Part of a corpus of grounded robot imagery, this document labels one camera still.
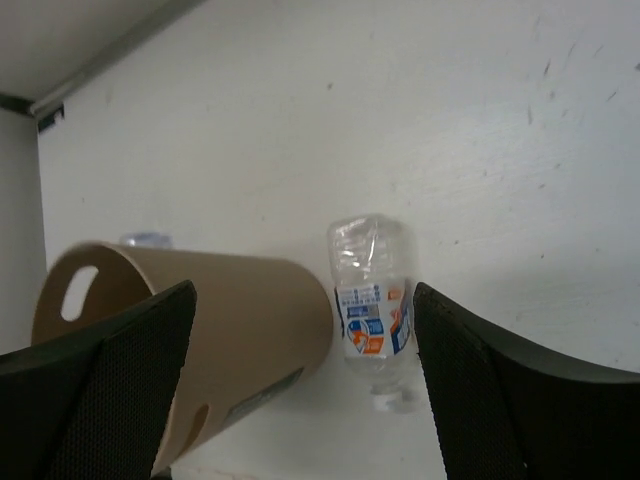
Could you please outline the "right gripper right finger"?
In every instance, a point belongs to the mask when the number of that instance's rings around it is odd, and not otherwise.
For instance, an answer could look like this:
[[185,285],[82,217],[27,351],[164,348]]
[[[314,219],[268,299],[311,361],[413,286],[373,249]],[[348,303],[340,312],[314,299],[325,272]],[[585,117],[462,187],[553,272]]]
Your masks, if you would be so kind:
[[425,283],[413,303],[447,478],[638,478],[638,373],[539,345]]

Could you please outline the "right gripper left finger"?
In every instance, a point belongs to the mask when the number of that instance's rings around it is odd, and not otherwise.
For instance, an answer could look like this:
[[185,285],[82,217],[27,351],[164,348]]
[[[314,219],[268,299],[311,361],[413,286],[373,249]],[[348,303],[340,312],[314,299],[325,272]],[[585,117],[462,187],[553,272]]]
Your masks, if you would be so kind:
[[196,302],[193,283],[183,281],[2,355],[2,478],[151,478]]

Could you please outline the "orange blue label bottle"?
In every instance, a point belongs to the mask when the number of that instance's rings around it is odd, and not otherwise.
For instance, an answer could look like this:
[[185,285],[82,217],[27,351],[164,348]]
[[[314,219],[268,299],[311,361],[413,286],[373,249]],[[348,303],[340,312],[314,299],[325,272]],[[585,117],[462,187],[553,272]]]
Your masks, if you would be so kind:
[[407,384],[415,360],[411,245],[401,222],[382,214],[343,219],[327,231],[344,359],[381,412],[417,410]]

